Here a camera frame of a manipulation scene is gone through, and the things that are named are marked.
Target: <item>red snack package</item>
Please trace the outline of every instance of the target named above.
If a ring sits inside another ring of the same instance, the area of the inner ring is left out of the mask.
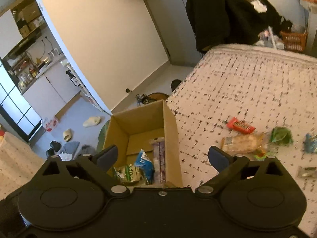
[[[227,127],[229,129],[234,129],[235,131],[241,132],[243,134],[250,134],[256,128],[251,125],[246,124],[245,122],[239,121],[237,118],[233,117],[228,123]]]

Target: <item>black shoe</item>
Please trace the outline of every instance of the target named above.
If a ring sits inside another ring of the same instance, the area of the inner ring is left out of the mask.
[[[47,158],[49,158],[50,156],[54,155],[54,150],[52,148],[50,148],[47,152],[46,152],[46,156]]]
[[[52,141],[50,147],[55,151],[58,152],[61,149],[61,144],[57,141]]]
[[[172,89],[172,92],[178,87],[179,84],[181,84],[182,81],[181,80],[173,80],[172,83],[171,83],[171,89]]]

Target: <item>black jacket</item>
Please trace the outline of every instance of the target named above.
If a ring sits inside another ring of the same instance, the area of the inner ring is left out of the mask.
[[[268,26],[275,34],[288,28],[286,21],[281,26],[282,17],[267,0],[260,1],[267,6],[266,13],[258,13],[246,0],[187,0],[186,12],[197,50],[203,52],[208,46],[229,43],[251,45]]]

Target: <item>metal screw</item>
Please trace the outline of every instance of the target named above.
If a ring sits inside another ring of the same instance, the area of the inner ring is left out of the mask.
[[[200,193],[210,194],[214,191],[214,188],[211,186],[208,186],[208,185],[203,185],[203,186],[198,187],[198,191]]]
[[[166,195],[167,195],[167,192],[166,192],[166,191],[159,191],[159,195],[160,195],[160,196],[166,196]]]
[[[116,185],[111,188],[111,191],[114,193],[124,193],[126,191],[126,186]]]

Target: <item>black cable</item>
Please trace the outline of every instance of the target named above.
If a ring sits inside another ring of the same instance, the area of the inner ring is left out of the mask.
[[[49,39],[48,39],[47,37],[45,37],[45,38],[46,38],[46,40],[47,40],[48,42],[50,42],[51,47],[52,47],[52,50],[53,50],[53,45],[52,45],[51,41],[49,41]]]
[[[40,57],[40,60],[42,59],[43,55],[45,54],[45,50],[46,50],[45,43],[44,43],[43,39],[42,39],[42,42],[44,44],[44,52],[43,52],[42,56]]]
[[[31,59],[31,62],[33,63],[33,65],[36,64],[32,59],[32,55],[27,50],[25,52],[29,55],[29,58]]]

